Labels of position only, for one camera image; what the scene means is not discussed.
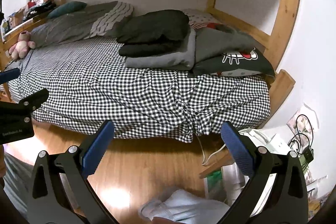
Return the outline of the black garment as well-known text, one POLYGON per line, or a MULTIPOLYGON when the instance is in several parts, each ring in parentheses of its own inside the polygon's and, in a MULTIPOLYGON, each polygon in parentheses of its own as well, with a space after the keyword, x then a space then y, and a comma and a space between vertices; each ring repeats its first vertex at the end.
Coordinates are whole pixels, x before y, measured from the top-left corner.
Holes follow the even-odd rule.
POLYGON ((177 50, 190 30, 189 17, 180 10, 160 10, 131 18, 117 33, 123 57, 149 57, 177 50))

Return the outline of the pink plush toy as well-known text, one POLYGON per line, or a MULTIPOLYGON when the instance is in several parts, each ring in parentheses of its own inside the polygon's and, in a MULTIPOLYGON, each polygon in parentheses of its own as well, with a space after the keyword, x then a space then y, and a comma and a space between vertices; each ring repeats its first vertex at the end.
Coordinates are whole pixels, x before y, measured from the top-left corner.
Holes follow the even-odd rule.
POLYGON ((14 60, 24 59, 29 50, 34 50, 35 42, 31 41, 31 34, 28 31, 23 31, 18 36, 18 41, 9 49, 9 55, 14 60))

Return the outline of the green bottle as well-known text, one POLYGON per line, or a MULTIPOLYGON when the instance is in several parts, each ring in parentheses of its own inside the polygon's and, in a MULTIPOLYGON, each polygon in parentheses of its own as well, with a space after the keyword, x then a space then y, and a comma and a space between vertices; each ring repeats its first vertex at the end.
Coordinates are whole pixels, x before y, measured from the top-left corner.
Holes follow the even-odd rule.
POLYGON ((223 188, 222 171, 217 170, 209 174, 206 178, 208 192, 217 192, 223 188))

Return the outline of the checkered black white bedsheet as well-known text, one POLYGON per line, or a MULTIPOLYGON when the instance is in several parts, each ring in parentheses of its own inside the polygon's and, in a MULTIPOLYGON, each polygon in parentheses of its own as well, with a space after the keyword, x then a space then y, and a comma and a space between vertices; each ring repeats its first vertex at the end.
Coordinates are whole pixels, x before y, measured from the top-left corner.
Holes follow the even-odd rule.
POLYGON ((120 44, 95 38, 37 48, 8 64, 20 76, 9 82, 13 100, 41 89, 48 100, 33 112, 42 123, 93 134, 106 120, 116 137, 173 138, 218 133, 225 121, 256 127, 270 115, 266 82, 260 76, 190 78, 187 72, 131 69, 120 44))

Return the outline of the dark green pillow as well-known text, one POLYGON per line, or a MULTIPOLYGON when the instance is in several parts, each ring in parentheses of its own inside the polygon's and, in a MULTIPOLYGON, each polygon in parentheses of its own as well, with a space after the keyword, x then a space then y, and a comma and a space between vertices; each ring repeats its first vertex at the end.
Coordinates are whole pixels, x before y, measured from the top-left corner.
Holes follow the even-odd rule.
POLYGON ((82 9, 85 9, 86 6, 87 6, 87 4, 85 2, 79 2, 79 1, 68 2, 68 3, 65 3, 63 5, 58 6, 56 9, 51 11, 48 14, 47 18, 48 19, 53 19, 53 18, 57 18, 57 17, 60 17, 62 15, 65 15, 65 14, 80 11, 82 9))

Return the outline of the white slipper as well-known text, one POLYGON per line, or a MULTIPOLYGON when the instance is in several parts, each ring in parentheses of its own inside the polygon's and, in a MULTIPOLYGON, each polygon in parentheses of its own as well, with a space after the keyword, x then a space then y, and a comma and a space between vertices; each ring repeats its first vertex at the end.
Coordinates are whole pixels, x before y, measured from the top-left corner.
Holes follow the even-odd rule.
POLYGON ((168 188, 144 203, 138 214, 151 223, 218 223, 229 208, 217 200, 200 198, 179 188, 168 188))

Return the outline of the grey striped duvet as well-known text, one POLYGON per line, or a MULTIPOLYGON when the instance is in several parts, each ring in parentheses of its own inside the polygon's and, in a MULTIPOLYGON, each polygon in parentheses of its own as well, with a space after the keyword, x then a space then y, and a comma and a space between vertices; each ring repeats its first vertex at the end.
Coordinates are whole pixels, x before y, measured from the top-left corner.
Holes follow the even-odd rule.
POLYGON ((96 36, 116 38, 133 16, 133 11, 133 5, 120 1, 88 6, 47 20, 31 31, 30 40, 39 48, 96 36))

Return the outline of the black cartoon print pillow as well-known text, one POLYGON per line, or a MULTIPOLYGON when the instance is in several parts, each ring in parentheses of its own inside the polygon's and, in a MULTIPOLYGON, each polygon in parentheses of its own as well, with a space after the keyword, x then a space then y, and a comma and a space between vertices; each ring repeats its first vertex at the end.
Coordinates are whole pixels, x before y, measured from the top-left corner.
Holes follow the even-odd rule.
POLYGON ((226 77, 246 77, 264 75, 275 78, 271 63, 256 48, 249 53, 231 52, 211 57, 195 64, 193 76, 213 75, 226 77))

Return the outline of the grey folded garment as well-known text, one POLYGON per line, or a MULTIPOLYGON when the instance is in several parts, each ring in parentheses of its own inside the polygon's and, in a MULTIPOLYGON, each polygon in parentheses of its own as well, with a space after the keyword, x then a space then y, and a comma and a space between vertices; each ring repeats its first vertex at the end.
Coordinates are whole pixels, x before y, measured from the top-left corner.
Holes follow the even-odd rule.
POLYGON ((188 71, 195 64, 196 32, 189 28, 188 34, 181 46, 172 53, 149 57, 127 57, 127 68, 167 69, 176 71, 188 71))

